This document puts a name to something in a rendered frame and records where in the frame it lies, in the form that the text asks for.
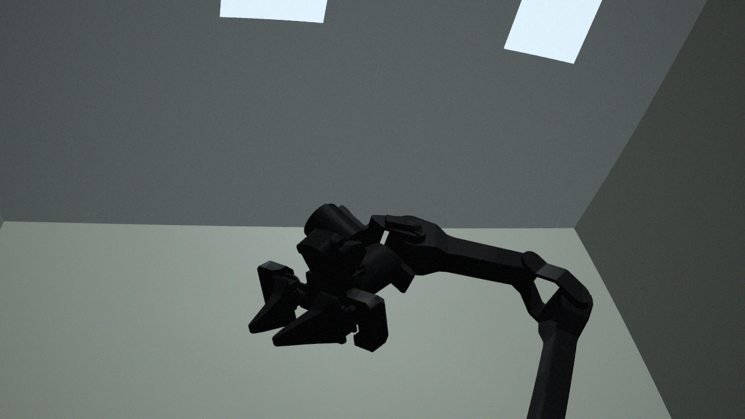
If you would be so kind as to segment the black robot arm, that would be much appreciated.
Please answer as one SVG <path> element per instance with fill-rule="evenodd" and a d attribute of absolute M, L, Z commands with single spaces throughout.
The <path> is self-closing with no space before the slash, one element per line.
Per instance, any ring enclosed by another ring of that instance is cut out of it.
<path fill-rule="evenodd" d="M 383 245 L 384 231 L 389 234 Z M 576 345 L 593 310 L 593 297 L 569 270 L 530 250 L 522 253 L 447 235 L 415 216 L 372 215 L 364 226 L 345 206 L 335 204 L 320 206 L 304 233 L 296 249 L 311 272 L 340 279 L 332 283 L 338 295 L 362 278 L 364 269 L 357 269 L 362 261 L 374 273 L 375 293 L 390 283 L 406 293 L 415 275 L 434 272 L 513 285 L 543 340 L 527 419 L 566 419 Z M 536 278 L 559 286 L 547 303 L 533 283 Z"/>

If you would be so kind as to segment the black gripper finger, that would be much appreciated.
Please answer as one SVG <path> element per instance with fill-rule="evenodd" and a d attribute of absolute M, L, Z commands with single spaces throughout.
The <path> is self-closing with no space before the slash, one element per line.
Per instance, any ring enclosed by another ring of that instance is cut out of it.
<path fill-rule="evenodd" d="M 311 344 L 345 344 L 340 301 L 336 296 L 319 291 L 308 312 L 299 316 L 272 337 L 278 346 Z"/>
<path fill-rule="evenodd" d="M 271 298 L 248 325 L 252 333 L 272 331 L 296 320 L 289 280 L 274 275 L 271 283 Z"/>

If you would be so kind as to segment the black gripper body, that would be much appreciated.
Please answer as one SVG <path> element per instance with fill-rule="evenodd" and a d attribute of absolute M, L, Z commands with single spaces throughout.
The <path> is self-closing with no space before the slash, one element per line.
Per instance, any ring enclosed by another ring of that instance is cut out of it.
<path fill-rule="evenodd" d="M 362 261 L 357 269 L 364 269 L 362 278 L 342 295 L 337 294 L 336 287 L 332 284 L 340 279 L 328 278 L 310 270 L 306 272 L 308 283 L 301 283 L 293 269 L 272 261 L 259 265 L 257 271 L 265 303 L 272 295 L 271 279 L 274 275 L 289 280 L 295 310 L 298 306 L 309 310 L 319 291 L 336 296 L 340 301 L 346 336 L 357 332 L 359 326 L 359 332 L 353 336 L 354 345 L 374 352 L 388 339 L 386 307 L 384 298 L 374 294 L 376 281 L 370 266 Z"/>

